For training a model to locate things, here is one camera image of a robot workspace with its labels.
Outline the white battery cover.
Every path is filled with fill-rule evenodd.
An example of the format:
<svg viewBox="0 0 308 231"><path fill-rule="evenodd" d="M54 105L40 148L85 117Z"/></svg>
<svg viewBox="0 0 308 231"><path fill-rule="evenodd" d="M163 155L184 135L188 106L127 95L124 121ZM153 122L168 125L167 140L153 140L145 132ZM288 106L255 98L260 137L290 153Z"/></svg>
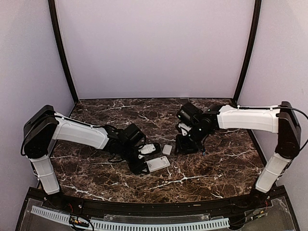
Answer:
<svg viewBox="0 0 308 231"><path fill-rule="evenodd" d="M170 155L172 151L172 145L165 144L162 150L163 155Z"/></svg>

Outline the white remote control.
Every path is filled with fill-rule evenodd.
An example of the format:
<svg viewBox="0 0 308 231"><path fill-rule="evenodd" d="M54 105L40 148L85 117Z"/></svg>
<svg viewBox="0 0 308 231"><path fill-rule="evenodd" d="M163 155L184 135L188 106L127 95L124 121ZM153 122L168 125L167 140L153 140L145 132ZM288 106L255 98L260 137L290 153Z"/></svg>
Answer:
<svg viewBox="0 0 308 231"><path fill-rule="evenodd" d="M150 173L170 166L170 162L166 156L148 160L145 163L147 164Z"/></svg>

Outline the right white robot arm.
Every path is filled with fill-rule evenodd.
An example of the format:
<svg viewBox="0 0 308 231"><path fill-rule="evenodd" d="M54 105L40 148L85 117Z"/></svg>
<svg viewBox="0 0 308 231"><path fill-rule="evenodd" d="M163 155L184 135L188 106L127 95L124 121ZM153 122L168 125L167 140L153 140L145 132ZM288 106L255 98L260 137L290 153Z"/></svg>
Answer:
<svg viewBox="0 0 308 231"><path fill-rule="evenodd" d="M254 191L246 197L245 204L250 209L257 208L264 201L276 180L304 149L301 144L301 126L296 113L287 101L267 107L244 107L231 105L211 105L203 111L192 103L184 104L176 116L179 131L176 136L176 152L194 154L204 151L203 141L219 129L261 130L278 135L278 143L273 156L257 178Z"/></svg>

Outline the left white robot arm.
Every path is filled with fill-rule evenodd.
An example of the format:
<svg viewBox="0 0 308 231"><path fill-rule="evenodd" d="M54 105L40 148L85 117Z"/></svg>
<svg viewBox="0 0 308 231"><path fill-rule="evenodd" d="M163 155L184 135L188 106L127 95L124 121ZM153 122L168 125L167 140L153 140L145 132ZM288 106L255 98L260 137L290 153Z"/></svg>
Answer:
<svg viewBox="0 0 308 231"><path fill-rule="evenodd" d="M95 126L68 118L54 111L53 106L42 107L25 125L21 155L32 163L49 202L58 210L68 206L68 199L60 193L60 185L49 157L52 140L75 142L119 155L135 174L148 174L147 163L141 156L138 143L146 136L135 125L125 129L111 125Z"/></svg>

